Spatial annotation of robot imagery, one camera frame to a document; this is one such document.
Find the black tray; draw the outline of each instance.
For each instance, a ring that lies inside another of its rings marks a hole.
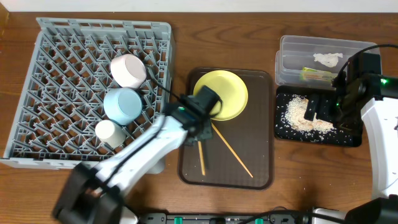
[[[189,94],[198,79],[213,70],[227,70],[245,82],[249,98],[244,111],[228,121],[213,121],[237,155],[250,170],[244,170],[224,142],[213,132],[213,139],[203,142],[206,176],[201,174],[197,144],[180,148],[178,175],[195,185],[263,190],[274,178],[273,81],[269,74],[252,70],[196,68],[190,72]]]
[[[275,101],[275,136],[280,139],[289,139],[295,141],[315,142],[320,144],[333,144],[339,146],[358,147],[362,143],[362,134],[353,135],[344,130],[337,130],[336,133],[320,134],[318,131],[310,131],[313,136],[307,136],[292,127],[281,119],[287,111],[287,105],[294,97],[293,95],[308,96],[313,94],[333,95],[331,90],[321,90],[314,88],[304,88],[296,86],[280,86],[276,89]]]

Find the wooden chopstick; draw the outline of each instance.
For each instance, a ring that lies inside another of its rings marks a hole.
[[[198,141],[198,147],[199,147],[201,174],[202,175],[206,175],[206,172],[205,172],[205,159],[203,158],[203,150],[201,148],[201,141]]]
[[[253,178],[253,175],[251,175],[249,169],[244,165],[244,163],[242,162],[242,160],[239,158],[239,156],[235,153],[235,151],[233,150],[233,148],[228,144],[228,142],[225,140],[225,138],[223,137],[223,135],[218,131],[218,129],[216,128],[216,126],[214,126],[214,124],[212,123],[211,126],[213,127],[213,129],[217,132],[218,136],[221,138],[221,140],[223,140],[223,142],[226,144],[226,147],[228,147],[228,149],[232,152],[232,154],[234,154],[235,158],[241,163],[241,165],[243,166],[243,168],[248,172],[248,174]]]

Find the light blue cup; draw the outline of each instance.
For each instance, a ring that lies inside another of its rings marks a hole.
[[[142,101],[132,89],[112,89],[105,95],[104,110],[111,121],[127,125],[141,115]]]

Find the brown tray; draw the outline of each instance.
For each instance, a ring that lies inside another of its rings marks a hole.
[[[197,144],[180,148],[178,175],[188,184],[266,189],[274,178],[273,81],[268,73],[262,71],[196,68],[189,74],[189,94],[192,94],[198,79],[213,70],[237,74],[248,88],[248,103],[239,116],[229,121],[212,122],[250,170],[253,178],[215,131],[213,139],[202,143],[206,176],[201,174]]]

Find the yellow bowl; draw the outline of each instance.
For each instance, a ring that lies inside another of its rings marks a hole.
[[[206,73],[195,84],[193,94],[196,95],[204,85],[211,88],[220,96],[221,100],[223,100],[221,111],[221,104],[217,103],[210,113],[216,114],[220,111],[220,113],[213,118],[216,121],[226,121],[235,118],[242,113],[248,103],[248,88],[242,79],[232,72],[215,70]]]

